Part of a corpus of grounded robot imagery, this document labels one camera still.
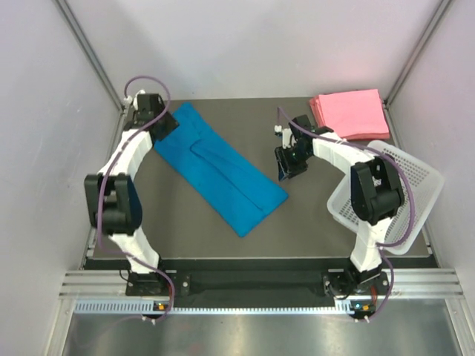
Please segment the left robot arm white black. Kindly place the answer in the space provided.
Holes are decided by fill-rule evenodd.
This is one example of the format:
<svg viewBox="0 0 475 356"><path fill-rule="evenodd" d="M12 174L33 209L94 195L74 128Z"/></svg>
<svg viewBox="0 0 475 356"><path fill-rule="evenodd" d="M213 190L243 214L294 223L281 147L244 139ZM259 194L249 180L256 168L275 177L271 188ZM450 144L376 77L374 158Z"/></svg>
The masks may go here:
<svg viewBox="0 0 475 356"><path fill-rule="evenodd" d="M128 97L132 117L126 123L113 156L97 174L84 181L90 223L100 229L126 255L129 293L160 294L169 286L160 271L160 254L143 231L143 208L134 178L154 143L179 127L158 93L139 90Z"/></svg>

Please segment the blue t shirt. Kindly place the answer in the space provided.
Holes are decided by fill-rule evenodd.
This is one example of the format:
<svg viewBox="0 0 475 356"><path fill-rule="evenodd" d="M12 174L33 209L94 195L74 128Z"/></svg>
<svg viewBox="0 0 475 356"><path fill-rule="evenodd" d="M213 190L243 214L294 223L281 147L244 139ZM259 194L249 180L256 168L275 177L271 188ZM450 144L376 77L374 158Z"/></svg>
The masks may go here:
<svg viewBox="0 0 475 356"><path fill-rule="evenodd" d="M288 198L219 136L191 103L173 117L179 127L154 150L191 185L239 237L245 237Z"/></svg>

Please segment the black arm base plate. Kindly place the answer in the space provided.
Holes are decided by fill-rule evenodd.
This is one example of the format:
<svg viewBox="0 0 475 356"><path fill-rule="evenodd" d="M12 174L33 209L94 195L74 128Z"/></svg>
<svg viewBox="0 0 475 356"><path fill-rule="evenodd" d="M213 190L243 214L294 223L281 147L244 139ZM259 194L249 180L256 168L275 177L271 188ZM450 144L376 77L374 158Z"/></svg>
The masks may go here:
<svg viewBox="0 0 475 356"><path fill-rule="evenodd" d="M384 296L388 267L350 291L348 258L164 260L177 308L257 309L330 306L336 297Z"/></svg>

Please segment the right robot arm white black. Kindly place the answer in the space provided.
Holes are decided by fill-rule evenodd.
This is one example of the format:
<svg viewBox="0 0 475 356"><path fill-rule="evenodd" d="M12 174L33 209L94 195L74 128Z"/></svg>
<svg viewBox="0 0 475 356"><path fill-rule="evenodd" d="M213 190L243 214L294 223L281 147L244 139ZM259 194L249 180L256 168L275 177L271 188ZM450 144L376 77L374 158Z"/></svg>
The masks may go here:
<svg viewBox="0 0 475 356"><path fill-rule="evenodd" d="M404 204L399 172L392 159L348 142L328 127L315 128L306 115L291 120L288 128L276 125L274 132L281 138L281 146L275 149L280 181L305 172L312 157L328 162L349 179L358 230L345 277L350 291L366 292L381 273L379 246Z"/></svg>

